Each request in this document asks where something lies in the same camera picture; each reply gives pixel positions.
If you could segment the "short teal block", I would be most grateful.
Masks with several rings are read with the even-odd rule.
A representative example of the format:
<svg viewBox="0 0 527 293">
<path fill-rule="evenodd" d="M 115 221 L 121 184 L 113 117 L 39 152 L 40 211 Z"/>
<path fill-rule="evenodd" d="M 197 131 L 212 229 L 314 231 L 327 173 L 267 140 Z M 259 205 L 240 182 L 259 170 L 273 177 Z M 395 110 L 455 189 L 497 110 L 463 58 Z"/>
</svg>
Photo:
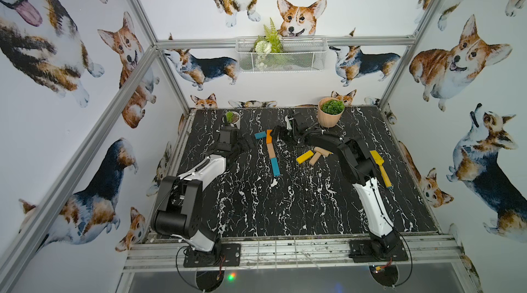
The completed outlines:
<svg viewBox="0 0 527 293">
<path fill-rule="evenodd" d="M 263 132 L 259 132 L 259 133 L 255 133 L 255 139 L 258 140 L 258 139 L 264 139 L 267 137 L 267 132 L 266 131 L 263 131 Z"/>
</svg>

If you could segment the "orange block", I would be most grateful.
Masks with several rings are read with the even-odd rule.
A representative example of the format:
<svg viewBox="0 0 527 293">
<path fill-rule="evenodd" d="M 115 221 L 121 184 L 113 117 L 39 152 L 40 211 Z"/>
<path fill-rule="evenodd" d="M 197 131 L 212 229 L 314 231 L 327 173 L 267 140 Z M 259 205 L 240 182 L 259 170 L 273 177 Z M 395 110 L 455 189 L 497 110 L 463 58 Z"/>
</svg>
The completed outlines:
<svg viewBox="0 0 527 293">
<path fill-rule="evenodd" d="M 272 130 L 267 130 L 266 131 L 266 143 L 268 145 L 272 145 L 273 144 L 273 137 L 272 137 Z"/>
</svg>

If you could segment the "yellow block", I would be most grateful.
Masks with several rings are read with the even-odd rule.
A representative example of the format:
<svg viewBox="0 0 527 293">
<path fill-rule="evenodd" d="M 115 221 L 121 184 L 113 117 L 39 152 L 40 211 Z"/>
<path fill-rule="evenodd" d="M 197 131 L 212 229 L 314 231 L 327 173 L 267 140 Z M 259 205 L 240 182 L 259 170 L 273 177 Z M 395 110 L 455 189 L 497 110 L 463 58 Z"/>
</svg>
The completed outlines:
<svg viewBox="0 0 527 293">
<path fill-rule="evenodd" d="M 314 153 L 311 150 L 308 150 L 307 152 L 305 152 L 302 155 L 298 156 L 296 158 L 296 162 L 298 164 L 303 164 L 306 161 L 309 161 L 313 156 L 314 156 Z"/>
</svg>

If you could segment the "natural wood block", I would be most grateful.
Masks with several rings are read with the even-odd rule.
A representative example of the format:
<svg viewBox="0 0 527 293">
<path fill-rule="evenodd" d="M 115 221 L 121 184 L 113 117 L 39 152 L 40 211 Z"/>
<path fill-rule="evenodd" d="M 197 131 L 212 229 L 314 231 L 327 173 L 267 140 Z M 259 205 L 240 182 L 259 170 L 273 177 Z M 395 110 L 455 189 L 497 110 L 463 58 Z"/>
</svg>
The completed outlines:
<svg viewBox="0 0 527 293">
<path fill-rule="evenodd" d="M 321 156 L 322 156 L 321 153 L 315 153 L 314 156 L 310 159 L 309 164 L 310 165 L 315 165 L 317 163 L 317 161 L 321 158 Z"/>
<path fill-rule="evenodd" d="M 319 153 L 319 154 L 321 154 L 324 157 L 328 157 L 329 155 L 332 154 L 332 152 L 329 152 L 328 150 L 325 150 L 325 149 L 320 148 L 320 147 L 315 147 L 314 151 L 315 151 L 315 153 Z"/>
<path fill-rule="evenodd" d="M 268 143 L 268 144 L 266 144 L 266 146 L 267 146 L 269 158 L 270 159 L 274 159 L 276 157 L 276 154 L 275 154 L 275 151 L 274 151 L 273 144 L 272 143 Z"/>
</svg>

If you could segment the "long teal block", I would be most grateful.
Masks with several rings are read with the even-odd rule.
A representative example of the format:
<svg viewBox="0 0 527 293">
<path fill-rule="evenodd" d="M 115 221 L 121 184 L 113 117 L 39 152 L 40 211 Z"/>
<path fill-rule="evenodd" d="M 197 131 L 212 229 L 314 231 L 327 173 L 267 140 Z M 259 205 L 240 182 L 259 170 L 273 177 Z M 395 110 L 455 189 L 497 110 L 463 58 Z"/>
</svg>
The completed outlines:
<svg viewBox="0 0 527 293">
<path fill-rule="evenodd" d="M 272 170 L 273 170 L 273 176 L 275 176 L 275 177 L 280 176 L 281 172 L 280 172 L 280 169 L 279 169 L 279 164 L 278 164 L 277 159 L 276 158 L 271 158 L 270 161 L 271 161 L 271 166 L 272 166 Z"/>
</svg>

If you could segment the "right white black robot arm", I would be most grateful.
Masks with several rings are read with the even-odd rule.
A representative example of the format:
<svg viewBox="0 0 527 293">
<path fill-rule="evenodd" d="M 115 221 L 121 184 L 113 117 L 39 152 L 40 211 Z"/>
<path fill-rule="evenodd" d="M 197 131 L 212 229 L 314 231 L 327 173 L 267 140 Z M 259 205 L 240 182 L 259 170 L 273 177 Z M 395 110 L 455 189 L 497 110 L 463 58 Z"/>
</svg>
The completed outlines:
<svg viewBox="0 0 527 293">
<path fill-rule="evenodd" d="M 357 191 L 365 210 L 372 254 L 386 259 L 401 240 L 381 200 L 378 185 L 384 179 L 378 177 L 380 172 L 366 144 L 362 139 L 339 135 L 316 124 L 309 126 L 300 119 L 299 113 L 289 113 L 286 125 L 274 127 L 271 137 L 292 145 L 320 147 L 337 156 L 342 175 Z"/>
</svg>

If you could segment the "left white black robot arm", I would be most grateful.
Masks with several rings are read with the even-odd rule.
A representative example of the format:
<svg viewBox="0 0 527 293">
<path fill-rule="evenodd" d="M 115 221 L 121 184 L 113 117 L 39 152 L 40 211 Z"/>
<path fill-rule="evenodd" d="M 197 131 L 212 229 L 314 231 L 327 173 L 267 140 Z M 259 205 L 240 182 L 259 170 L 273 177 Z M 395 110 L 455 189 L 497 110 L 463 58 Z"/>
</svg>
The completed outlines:
<svg viewBox="0 0 527 293">
<path fill-rule="evenodd" d="M 151 229 L 159 235 L 182 239 L 196 252 L 219 256 L 220 238 L 203 223 L 203 193 L 254 147 L 250 134 L 230 124 L 221 127 L 213 148 L 199 164 L 162 180 Z"/>
</svg>

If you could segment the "small white plant pot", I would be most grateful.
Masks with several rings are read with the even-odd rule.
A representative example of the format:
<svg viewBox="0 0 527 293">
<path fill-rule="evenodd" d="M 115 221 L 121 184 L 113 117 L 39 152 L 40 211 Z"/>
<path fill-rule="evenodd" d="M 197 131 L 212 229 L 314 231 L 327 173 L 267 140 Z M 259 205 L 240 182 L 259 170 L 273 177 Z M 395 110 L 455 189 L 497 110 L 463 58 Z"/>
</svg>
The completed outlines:
<svg viewBox="0 0 527 293">
<path fill-rule="evenodd" d="M 241 115 L 236 111 L 228 111 L 223 117 L 223 127 L 232 127 L 240 130 Z"/>
</svg>

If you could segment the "terracotta plant pot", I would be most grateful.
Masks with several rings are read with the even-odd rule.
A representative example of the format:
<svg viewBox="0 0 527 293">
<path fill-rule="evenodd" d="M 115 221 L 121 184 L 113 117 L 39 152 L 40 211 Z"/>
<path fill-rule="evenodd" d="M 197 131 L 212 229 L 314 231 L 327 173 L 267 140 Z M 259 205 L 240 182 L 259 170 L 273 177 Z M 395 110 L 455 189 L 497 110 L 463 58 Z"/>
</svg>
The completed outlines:
<svg viewBox="0 0 527 293">
<path fill-rule="evenodd" d="M 344 102 L 336 98 L 323 98 L 318 103 L 318 123 L 324 128 L 333 128 L 345 110 Z"/>
</svg>

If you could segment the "green fern with white flower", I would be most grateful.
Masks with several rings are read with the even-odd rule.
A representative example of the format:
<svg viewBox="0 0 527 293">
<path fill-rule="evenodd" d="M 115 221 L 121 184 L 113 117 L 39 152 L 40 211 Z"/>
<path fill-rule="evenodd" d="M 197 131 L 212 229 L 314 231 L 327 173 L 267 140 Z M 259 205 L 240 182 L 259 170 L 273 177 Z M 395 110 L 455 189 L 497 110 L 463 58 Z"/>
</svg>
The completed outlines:
<svg viewBox="0 0 527 293">
<path fill-rule="evenodd" d="M 274 21 L 270 19 L 269 25 L 264 24 L 263 29 L 264 36 L 258 36 L 252 49 L 252 52 L 255 53 L 253 57 L 255 67 L 260 71 L 278 67 L 284 59 L 281 55 L 284 52 L 281 35 Z"/>
</svg>

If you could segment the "yellow toy shovel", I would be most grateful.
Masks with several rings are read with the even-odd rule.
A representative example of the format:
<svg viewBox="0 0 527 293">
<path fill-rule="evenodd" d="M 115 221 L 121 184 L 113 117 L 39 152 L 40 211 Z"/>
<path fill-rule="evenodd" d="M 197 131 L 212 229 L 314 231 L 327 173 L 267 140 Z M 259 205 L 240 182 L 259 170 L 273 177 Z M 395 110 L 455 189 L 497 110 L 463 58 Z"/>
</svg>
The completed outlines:
<svg viewBox="0 0 527 293">
<path fill-rule="evenodd" d="M 381 157 L 381 155 L 378 153 L 377 150 L 371 150 L 370 151 L 371 156 L 373 157 L 373 161 L 377 164 L 379 167 L 380 173 L 382 175 L 383 182 L 385 184 L 385 187 L 389 190 L 392 190 L 393 185 L 391 183 L 391 180 L 389 179 L 389 176 L 384 168 L 384 159 Z"/>
</svg>

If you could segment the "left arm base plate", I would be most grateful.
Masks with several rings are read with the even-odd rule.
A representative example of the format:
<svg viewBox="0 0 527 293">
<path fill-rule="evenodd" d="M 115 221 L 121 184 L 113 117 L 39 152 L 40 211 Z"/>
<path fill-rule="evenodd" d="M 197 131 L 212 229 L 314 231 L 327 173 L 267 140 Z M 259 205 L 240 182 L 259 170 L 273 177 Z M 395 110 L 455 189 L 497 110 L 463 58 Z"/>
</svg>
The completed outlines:
<svg viewBox="0 0 527 293">
<path fill-rule="evenodd" d="M 184 252 L 183 266 L 185 268 L 219 267 L 220 265 L 236 267 L 240 265 L 241 247 L 240 244 L 219 243 L 213 247 L 211 252 L 203 252 L 188 247 Z"/>
</svg>

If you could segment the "aluminium front rail frame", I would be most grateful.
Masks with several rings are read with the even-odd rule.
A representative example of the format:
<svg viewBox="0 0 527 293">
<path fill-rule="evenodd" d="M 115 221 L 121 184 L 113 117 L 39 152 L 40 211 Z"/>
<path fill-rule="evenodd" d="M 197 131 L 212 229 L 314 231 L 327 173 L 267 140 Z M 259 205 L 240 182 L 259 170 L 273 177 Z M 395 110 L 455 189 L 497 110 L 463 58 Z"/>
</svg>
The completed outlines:
<svg viewBox="0 0 527 293">
<path fill-rule="evenodd" d="M 188 258 L 186 244 L 143 244 L 129 252 L 123 272 L 171 272 L 194 270 L 263 270 L 326 268 L 341 266 L 445 263 L 458 261 L 462 250 L 451 235 L 405 235 L 402 250 L 378 259 L 360 256 L 362 238 L 246 240 L 236 242 L 231 256 L 201 267 Z"/>
</svg>

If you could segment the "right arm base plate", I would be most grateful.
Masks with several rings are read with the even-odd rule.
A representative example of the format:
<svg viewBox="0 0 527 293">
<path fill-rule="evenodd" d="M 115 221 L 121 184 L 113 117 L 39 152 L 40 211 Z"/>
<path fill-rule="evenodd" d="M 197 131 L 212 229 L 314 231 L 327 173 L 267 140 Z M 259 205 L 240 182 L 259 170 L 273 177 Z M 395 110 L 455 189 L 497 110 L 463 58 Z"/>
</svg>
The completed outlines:
<svg viewBox="0 0 527 293">
<path fill-rule="evenodd" d="M 350 240 L 349 258 L 355 263 L 387 263 L 388 261 L 408 261 L 405 244 L 402 240 L 387 249 L 380 242 L 372 240 Z"/>
</svg>

